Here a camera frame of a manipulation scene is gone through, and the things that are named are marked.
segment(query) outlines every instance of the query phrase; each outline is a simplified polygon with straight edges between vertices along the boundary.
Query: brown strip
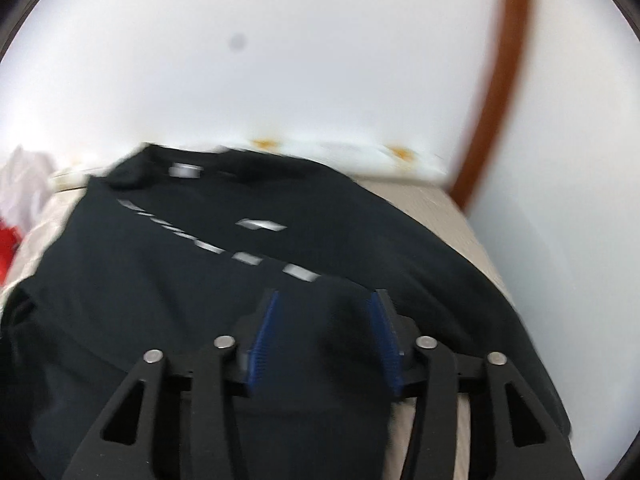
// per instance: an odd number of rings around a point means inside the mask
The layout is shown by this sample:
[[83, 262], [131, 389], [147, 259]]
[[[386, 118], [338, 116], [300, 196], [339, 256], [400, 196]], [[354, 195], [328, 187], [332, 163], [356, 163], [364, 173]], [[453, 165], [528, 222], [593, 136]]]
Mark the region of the brown strip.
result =
[[509, 108], [527, 35], [529, 7], [530, 0], [504, 0], [494, 72], [465, 160], [449, 193], [462, 210], [478, 187]]

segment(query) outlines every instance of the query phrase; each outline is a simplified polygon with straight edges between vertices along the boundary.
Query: white wall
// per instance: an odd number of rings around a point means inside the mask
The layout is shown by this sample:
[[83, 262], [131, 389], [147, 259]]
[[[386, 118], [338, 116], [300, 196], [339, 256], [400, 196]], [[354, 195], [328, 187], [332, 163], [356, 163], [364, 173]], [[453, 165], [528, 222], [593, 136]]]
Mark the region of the white wall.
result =
[[276, 137], [400, 144], [448, 170], [492, 63], [499, 8], [41, 0], [0, 64], [0, 151], [22, 142], [64, 163], [144, 140]]
[[603, 479], [640, 430], [640, 42], [611, 0], [536, 0], [470, 221]]

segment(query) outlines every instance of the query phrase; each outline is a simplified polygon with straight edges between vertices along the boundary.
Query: screw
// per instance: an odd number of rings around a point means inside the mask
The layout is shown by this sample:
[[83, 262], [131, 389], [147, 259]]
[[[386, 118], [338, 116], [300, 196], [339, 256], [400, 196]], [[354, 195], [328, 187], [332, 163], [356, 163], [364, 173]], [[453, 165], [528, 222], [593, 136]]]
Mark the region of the screw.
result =
[[213, 341], [216, 348], [231, 348], [236, 344], [236, 340], [230, 335], [221, 335]]
[[502, 366], [507, 364], [507, 356], [501, 352], [491, 352], [486, 358], [492, 365]]
[[162, 359], [162, 356], [164, 354], [162, 354], [162, 350], [148, 350], [147, 352], [145, 352], [145, 355], [143, 357], [143, 359], [149, 363], [157, 363], [160, 359]]
[[415, 340], [415, 343], [420, 348], [426, 348], [427, 350], [433, 350], [438, 346], [438, 342], [431, 336], [421, 335], [418, 339]]

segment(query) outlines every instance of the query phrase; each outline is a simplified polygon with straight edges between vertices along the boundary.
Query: triangular cutout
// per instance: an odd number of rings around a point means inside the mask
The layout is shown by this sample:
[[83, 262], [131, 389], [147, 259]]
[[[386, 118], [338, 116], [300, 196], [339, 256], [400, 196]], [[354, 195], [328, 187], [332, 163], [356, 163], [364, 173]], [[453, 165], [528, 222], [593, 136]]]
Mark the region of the triangular cutout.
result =
[[138, 381], [122, 401], [109, 423], [102, 430], [102, 439], [108, 442], [117, 442], [125, 446], [136, 443], [138, 433], [138, 420], [142, 397], [145, 393], [145, 383]]
[[512, 383], [508, 383], [504, 389], [507, 394], [507, 404], [511, 417], [513, 443], [516, 447], [544, 443], [546, 440], [545, 432], [515, 386]]

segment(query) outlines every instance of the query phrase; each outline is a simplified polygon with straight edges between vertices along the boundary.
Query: black t-shirt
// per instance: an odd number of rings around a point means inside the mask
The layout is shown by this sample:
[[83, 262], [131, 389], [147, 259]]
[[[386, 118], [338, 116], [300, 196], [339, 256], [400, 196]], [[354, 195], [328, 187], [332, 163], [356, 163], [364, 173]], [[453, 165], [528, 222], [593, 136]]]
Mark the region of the black t-shirt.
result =
[[[198, 349], [266, 288], [280, 291], [280, 343], [256, 398], [236, 403], [252, 480], [380, 478], [382, 374], [367, 361], [350, 369], [357, 380], [342, 380], [324, 344], [336, 312], [376, 288], [454, 351], [507, 354], [569, 433], [510, 304], [418, 222], [321, 164], [151, 145], [89, 181], [6, 306], [2, 409], [14, 441], [46, 478], [60, 478], [146, 350]], [[368, 344], [356, 325], [354, 339]]]

